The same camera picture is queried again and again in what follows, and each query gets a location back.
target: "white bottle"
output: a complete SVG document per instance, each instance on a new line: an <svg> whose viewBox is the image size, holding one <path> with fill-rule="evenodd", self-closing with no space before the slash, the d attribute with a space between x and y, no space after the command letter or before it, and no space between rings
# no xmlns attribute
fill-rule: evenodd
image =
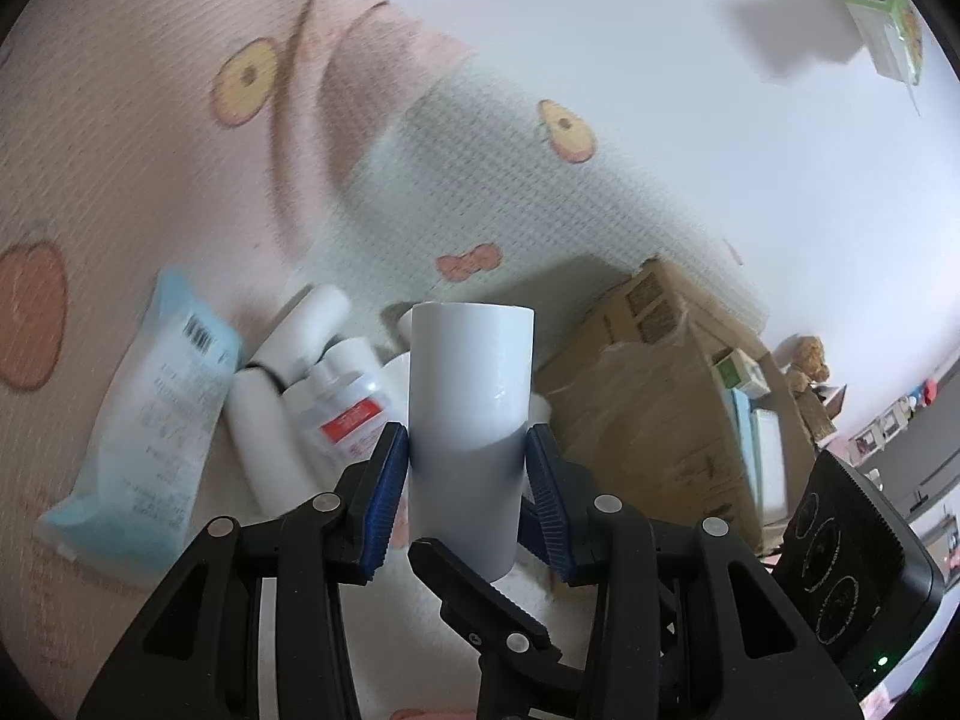
<svg viewBox="0 0 960 720"><path fill-rule="evenodd" d="M370 459L387 422L398 421L376 375L337 375L323 360L285 391L283 401L328 490L347 466Z"/></svg>

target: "patterned fabric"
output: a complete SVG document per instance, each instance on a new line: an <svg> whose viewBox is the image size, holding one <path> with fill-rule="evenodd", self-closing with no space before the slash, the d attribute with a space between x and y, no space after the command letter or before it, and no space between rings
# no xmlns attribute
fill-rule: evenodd
<svg viewBox="0 0 960 720"><path fill-rule="evenodd" d="M162 266L185 271L250 348L287 298L331 281L355 302L350 330L383 346L412 301L531 305L542 359L655 252L762 324L722 242L602 133L383 0L32 0L11 45L0 65L0 637L60 717L75 714L145 596L52 554L31 528L72 487ZM222 427L194 527L215 514L257 517ZM394 573L422 609L416 642L387 613L389 573L346 603L365 713L466 709L475 658L409 572ZM400 626L390 647L373 647L371 604ZM387 658L411 647L435 653L448 678L382 683ZM451 685L456 696L437 692Z"/></svg>

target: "hanging tissue pack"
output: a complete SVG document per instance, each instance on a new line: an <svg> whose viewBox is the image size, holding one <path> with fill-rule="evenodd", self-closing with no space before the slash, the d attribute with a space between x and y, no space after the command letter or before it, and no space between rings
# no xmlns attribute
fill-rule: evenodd
<svg viewBox="0 0 960 720"><path fill-rule="evenodd" d="M160 271L73 491L37 520L35 536L128 583L160 579L184 547L240 346L183 275Z"/></svg>

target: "small screw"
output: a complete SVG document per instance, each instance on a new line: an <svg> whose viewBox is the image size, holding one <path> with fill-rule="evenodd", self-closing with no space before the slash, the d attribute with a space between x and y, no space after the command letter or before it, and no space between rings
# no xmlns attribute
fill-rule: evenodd
<svg viewBox="0 0 960 720"><path fill-rule="evenodd" d="M337 493L320 493L313 499L313 508L318 512L335 512L340 507Z"/></svg>
<svg viewBox="0 0 960 720"><path fill-rule="evenodd" d="M510 634L507 637L507 647L515 653L525 653L530 649L530 640L523 634Z"/></svg>
<svg viewBox="0 0 960 720"><path fill-rule="evenodd" d="M206 527L206 531L210 534L210 536L213 536L213 538L227 536L227 533L232 530L233 520L229 517L217 517Z"/></svg>
<svg viewBox="0 0 960 720"><path fill-rule="evenodd" d="M623 509L623 502L616 495L597 495L593 507L604 514L616 514Z"/></svg>
<svg viewBox="0 0 960 720"><path fill-rule="evenodd" d="M711 536L726 536L730 532L730 525L723 522L720 517L707 517L704 519L704 531Z"/></svg>

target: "yellow pear print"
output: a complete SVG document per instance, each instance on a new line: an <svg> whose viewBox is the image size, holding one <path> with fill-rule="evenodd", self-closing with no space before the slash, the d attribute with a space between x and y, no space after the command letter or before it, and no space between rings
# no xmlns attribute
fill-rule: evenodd
<svg viewBox="0 0 960 720"><path fill-rule="evenodd" d="M566 162L587 162L596 151L593 130L576 114L553 100L541 100L536 107L550 130L553 151Z"/></svg>
<svg viewBox="0 0 960 720"><path fill-rule="evenodd" d="M213 114L227 127L246 124L270 98L277 80L277 47L257 38L242 47L213 79Z"/></svg>

